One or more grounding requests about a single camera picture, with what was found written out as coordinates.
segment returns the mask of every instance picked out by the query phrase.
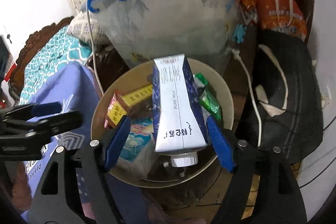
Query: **teal patterned blanket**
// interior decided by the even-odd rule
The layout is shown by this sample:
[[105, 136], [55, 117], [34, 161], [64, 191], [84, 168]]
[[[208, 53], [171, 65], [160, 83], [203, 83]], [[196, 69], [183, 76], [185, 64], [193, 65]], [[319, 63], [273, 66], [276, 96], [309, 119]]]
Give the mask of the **teal patterned blanket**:
[[25, 84], [19, 104], [27, 104], [32, 95], [69, 62], [84, 65], [92, 50], [78, 38], [67, 34], [68, 26], [59, 30], [25, 68]]

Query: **carved wood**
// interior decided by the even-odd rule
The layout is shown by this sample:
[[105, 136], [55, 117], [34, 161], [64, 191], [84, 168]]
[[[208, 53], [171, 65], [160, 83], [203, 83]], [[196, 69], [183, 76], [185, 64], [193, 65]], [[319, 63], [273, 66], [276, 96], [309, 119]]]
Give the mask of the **carved wood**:
[[62, 19], [58, 24], [53, 23], [45, 26], [40, 31], [31, 34], [26, 41], [26, 45], [20, 51], [16, 60], [17, 67], [9, 79], [9, 94], [13, 99], [20, 98], [25, 81], [25, 68], [32, 58], [47, 44], [47, 42], [64, 26], [69, 25], [73, 17]]

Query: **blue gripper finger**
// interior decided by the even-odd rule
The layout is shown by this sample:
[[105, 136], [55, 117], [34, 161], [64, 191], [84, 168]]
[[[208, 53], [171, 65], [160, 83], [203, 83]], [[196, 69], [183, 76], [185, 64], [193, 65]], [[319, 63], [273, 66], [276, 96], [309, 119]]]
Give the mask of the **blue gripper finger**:
[[235, 168], [235, 162], [233, 161], [233, 148], [224, 138], [222, 130], [217, 125], [214, 117], [209, 116], [206, 122], [208, 128], [208, 134], [211, 138], [212, 146], [216, 151], [220, 164], [223, 168], [230, 173]]
[[116, 130], [115, 135], [113, 136], [111, 142], [107, 145], [105, 149], [105, 158], [104, 158], [104, 168], [105, 170], [110, 170], [114, 167], [118, 161], [120, 153], [124, 148], [124, 144], [127, 140], [129, 132], [131, 130], [131, 119], [126, 117], [122, 119], [117, 125], [117, 128], [108, 130], [105, 134], [110, 134]]

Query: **white cable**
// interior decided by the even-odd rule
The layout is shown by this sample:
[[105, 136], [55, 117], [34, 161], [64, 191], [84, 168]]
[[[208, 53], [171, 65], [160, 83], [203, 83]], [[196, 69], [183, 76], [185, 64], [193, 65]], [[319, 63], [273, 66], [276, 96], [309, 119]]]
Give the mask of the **white cable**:
[[97, 66], [96, 66], [96, 55], [95, 55], [95, 44], [93, 43], [93, 34], [92, 34], [92, 28], [91, 28], [91, 22], [90, 22], [90, 15], [89, 15], [89, 7], [87, 5], [87, 0], [86, 0], [86, 17], [87, 17], [87, 22], [89, 24], [89, 31], [90, 31], [90, 38], [91, 38], [91, 46], [92, 46], [92, 56], [93, 56], [93, 69], [94, 69], [94, 73], [96, 75], [96, 79], [101, 91], [101, 94], [104, 94], [104, 90], [101, 86], [99, 77], [98, 77], [98, 73], [97, 73]]
[[277, 60], [277, 58], [275, 57], [275, 55], [273, 54], [272, 50], [269, 47], [267, 47], [264, 44], [259, 44], [258, 47], [268, 56], [268, 58], [272, 61], [273, 65], [277, 68], [277, 70], [279, 71], [279, 73], [281, 75], [281, 78], [283, 80], [283, 84], [285, 85], [285, 98], [283, 99], [282, 109], [286, 110], [287, 109], [287, 100], [288, 100], [288, 84], [287, 84], [287, 79], [286, 79], [285, 73], [282, 70], [279, 61]]
[[236, 59], [237, 61], [239, 61], [239, 63], [243, 67], [244, 72], [246, 73], [246, 76], [247, 76], [247, 82], [249, 84], [249, 90], [250, 90], [250, 94], [251, 94], [251, 100], [252, 100], [253, 109], [254, 109], [255, 115], [257, 116], [257, 119], [258, 119], [258, 125], [259, 125], [258, 147], [260, 147], [260, 145], [261, 145], [261, 117], [260, 117], [257, 105], [255, 103], [250, 74], [249, 74], [249, 72], [248, 72], [248, 70], [247, 70], [244, 62], [242, 61], [242, 58], [239, 55], [240, 51], [236, 50], [236, 49], [231, 49], [231, 51], [232, 51], [234, 59]]

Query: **orange bag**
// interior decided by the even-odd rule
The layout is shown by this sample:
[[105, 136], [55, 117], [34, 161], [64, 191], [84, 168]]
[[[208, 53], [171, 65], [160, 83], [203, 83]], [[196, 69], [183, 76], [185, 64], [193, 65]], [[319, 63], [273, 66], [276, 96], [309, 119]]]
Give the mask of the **orange bag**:
[[257, 2], [258, 0], [240, 0], [240, 7], [246, 25], [250, 23], [256, 25], [258, 22]]
[[305, 40], [306, 22], [295, 0], [258, 0], [257, 9], [262, 30], [271, 29]]

